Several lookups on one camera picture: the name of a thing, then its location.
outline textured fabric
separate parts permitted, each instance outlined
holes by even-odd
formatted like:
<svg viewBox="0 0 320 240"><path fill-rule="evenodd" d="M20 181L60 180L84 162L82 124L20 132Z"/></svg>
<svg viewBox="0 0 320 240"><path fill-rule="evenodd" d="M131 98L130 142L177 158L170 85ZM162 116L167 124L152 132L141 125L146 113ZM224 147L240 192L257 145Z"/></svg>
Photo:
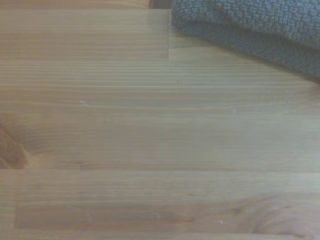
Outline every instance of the textured fabric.
<svg viewBox="0 0 320 240"><path fill-rule="evenodd" d="M173 0L183 33L320 77L320 0Z"/></svg>

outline folded cloth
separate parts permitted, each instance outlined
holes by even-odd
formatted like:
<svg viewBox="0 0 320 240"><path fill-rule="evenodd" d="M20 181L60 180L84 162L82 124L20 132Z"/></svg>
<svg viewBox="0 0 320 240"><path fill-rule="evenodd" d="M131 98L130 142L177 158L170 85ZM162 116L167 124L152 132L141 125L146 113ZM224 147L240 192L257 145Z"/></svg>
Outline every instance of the folded cloth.
<svg viewBox="0 0 320 240"><path fill-rule="evenodd" d="M172 25L320 77L320 0L173 0Z"/></svg>

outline wooden floor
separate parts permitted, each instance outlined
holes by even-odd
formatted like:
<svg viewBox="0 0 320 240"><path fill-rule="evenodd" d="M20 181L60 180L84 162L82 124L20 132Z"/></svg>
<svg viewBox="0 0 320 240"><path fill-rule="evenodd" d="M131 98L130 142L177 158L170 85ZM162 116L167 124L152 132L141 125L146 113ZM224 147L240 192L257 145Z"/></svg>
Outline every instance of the wooden floor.
<svg viewBox="0 0 320 240"><path fill-rule="evenodd" d="M0 0L1 240L320 239L319 84L164 2Z"/></svg>

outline wood knot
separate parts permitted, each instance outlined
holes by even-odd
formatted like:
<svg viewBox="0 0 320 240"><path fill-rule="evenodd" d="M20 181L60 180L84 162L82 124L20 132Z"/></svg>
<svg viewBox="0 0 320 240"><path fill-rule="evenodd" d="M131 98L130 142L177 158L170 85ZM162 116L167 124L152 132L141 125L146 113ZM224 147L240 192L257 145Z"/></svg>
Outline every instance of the wood knot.
<svg viewBox="0 0 320 240"><path fill-rule="evenodd" d="M239 232L313 240L320 235L320 194L283 194L257 201Z"/></svg>
<svg viewBox="0 0 320 240"><path fill-rule="evenodd" d="M22 169L26 163L26 151L0 126L0 169Z"/></svg>

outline towel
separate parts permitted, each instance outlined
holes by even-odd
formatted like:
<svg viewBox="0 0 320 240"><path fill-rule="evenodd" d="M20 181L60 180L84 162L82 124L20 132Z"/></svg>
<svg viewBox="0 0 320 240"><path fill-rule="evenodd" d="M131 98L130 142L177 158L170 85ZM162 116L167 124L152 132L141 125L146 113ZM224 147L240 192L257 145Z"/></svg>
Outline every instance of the towel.
<svg viewBox="0 0 320 240"><path fill-rule="evenodd" d="M173 0L172 25L189 36L320 77L320 0Z"/></svg>

